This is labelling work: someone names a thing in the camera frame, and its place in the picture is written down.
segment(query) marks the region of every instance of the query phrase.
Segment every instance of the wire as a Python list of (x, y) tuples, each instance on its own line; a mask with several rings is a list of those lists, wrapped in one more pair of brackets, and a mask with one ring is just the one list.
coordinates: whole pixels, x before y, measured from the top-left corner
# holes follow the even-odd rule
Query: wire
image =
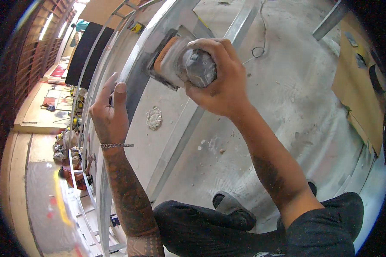
[[(262, 9), (263, 9), (263, 5), (266, 3), (266, 0), (260, 0), (260, 11), (259, 11), (259, 14), (260, 14), (260, 17), (262, 18), (262, 21), (263, 21), (263, 26), (264, 26), (264, 43), (263, 43), (263, 46), (256, 46), (252, 49), (252, 58), (248, 59), (247, 61), (245, 61), (244, 63), (242, 63), (242, 65), (245, 65), (246, 63), (250, 62), (251, 60), (253, 59), (256, 59), (256, 58), (259, 58), (261, 57), (264, 53), (265, 53), (265, 48), (266, 48), (266, 31), (267, 31), (267, 26), (266, 26), (266, 23), (265, 23), (265, 19), (263, 18), (263, 15), (262, 15)], [(259, 49), (259, 48), (262, 48), (262, 52), (259, 54), (259, 55), (255, 55), (254, 54), (254, 50), (256, 49)]]

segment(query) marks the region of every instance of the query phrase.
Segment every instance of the teal shirt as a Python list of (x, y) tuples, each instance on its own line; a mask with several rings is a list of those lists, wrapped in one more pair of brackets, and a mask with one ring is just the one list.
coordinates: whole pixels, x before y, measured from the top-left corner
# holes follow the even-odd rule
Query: teal shirt
[(84, 21), (84, 20), (80, 20), (77, 24), (76, 24), (76, 31), (80, 31), (80, 30), (86, 30), (87, 26), (89, 25), (90, 22), (88, 21)]

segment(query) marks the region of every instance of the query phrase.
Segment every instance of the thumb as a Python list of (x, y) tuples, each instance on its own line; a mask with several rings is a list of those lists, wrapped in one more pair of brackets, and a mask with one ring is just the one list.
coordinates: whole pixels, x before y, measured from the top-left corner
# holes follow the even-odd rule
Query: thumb
[(124, 82), (117, 83), (113, 93), (113, 107), (115, 113), (126, 112), (127, 85)]

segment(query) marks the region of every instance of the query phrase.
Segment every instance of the person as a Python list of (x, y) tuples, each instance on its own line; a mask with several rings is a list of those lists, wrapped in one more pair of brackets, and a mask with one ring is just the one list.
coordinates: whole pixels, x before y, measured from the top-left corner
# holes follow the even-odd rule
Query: person
[[(93, 159), (94, 159), (94, 155), (91, 154), (90, 157), (89, 157), (89, 162), (88, 162), (89, 164), (87, 165), (87, 168), (85, 170), (86, 176), (90, 176), (90, 167), (91, 167), (91, 164), (93, 162)], [(81, 164), (80, 163), (81, 163), (80, 161), (77, 162), (76, 166), (74, 167), (75, 170), (81, 169)], [(67, 183), (72, 188), (74, 187), (73, 179), (72, 179), (72, 172), (70, 170), (65, 169), (64, 167), (61, 167), (60, 170), (59, 170), (59, 178), (65, 179), (67, 181)], [(76, 180), (77, 189), (87, 190), (86, 182), (84, 181), (83, 173), (74, 174), (74, 178)], [(88, 179), (87, 181), (88, 181), (89, 185), (91, 185), (93, 183), (93, 176), (90, 176), (90, 179)]]
[(84, 20), (79, 20), (77, 24), (72, 23), (71, 27), (74, 28), (77, 32), (82, 32), (86, 30), (87, 26), (89, 25), (90, 22), (84, 21)]
[[(209, 52), (217, 79), (200, 89), (185, 83), (199, 106), (226, 116), (247, 143), (260, 182), (280, 212), (277, 230), (252, 234), (255, 217), (226, 192), (215, 210), (167, 201), (153, 211), (123, 147), (102, 146), (114, 205), (127, 236), (129, 256), (354, 256), (353, 240), (363, 222), (356, 193), (319, 202), (298, 162), (280, 143), (246, 94), (246, 70), (227, 39), (197, 39), (192, 49)], [(123, 143), (129, 129), (126, 84), (114, 73), (89, 109), (101, 143)], [(109, 97), (113, 91), (113, 107)]]

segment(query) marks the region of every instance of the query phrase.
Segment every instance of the red rug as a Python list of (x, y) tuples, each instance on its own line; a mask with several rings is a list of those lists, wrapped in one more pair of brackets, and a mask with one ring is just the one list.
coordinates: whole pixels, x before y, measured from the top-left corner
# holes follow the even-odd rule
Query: red rug
[(57, 66), (57, 68), (53, 71), (53, 73), (50, 75), (51, 77), (57, 77), (61, 78), (65, 69), (63, 69), (60, 65)]

